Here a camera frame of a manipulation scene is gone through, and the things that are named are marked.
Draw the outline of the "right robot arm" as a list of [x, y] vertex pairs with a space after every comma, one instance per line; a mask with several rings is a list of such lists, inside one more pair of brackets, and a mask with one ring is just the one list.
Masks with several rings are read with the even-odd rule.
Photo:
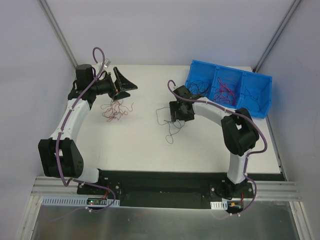
[[229, 168], [220, 189], [225, 195], [237, 197], [247, 183], [245, 176], [248, 154], [256, 146], [259, 133], [246, 108], [227, 112], [201, 94], [192, 94], [184, 85], [172, 91], [176, 100], [169, 103], [172, 122], [192, 121], [204, 117], [222, 128], [223, 141], [230, 152]]

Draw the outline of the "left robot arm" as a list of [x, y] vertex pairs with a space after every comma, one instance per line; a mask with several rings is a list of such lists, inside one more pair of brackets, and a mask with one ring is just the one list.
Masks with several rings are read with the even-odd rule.
[[129, 91], [138, 89], [117, 67], [113, 68], [113, 74], [115, 80], [112, 73], [96, 72], [90, 64], [75, 68], [76, 78], [67, 97], [65, 113], [54, 133], [38, 143], [45, 176], [88, 183], [89, 190], [96, 195], [105, 191], [106, 183], [99, 178], [99, 170], [84, 163], [76, 140], [98, 95], [107, 94], [112, 100], [120, 100], [130, 97]]

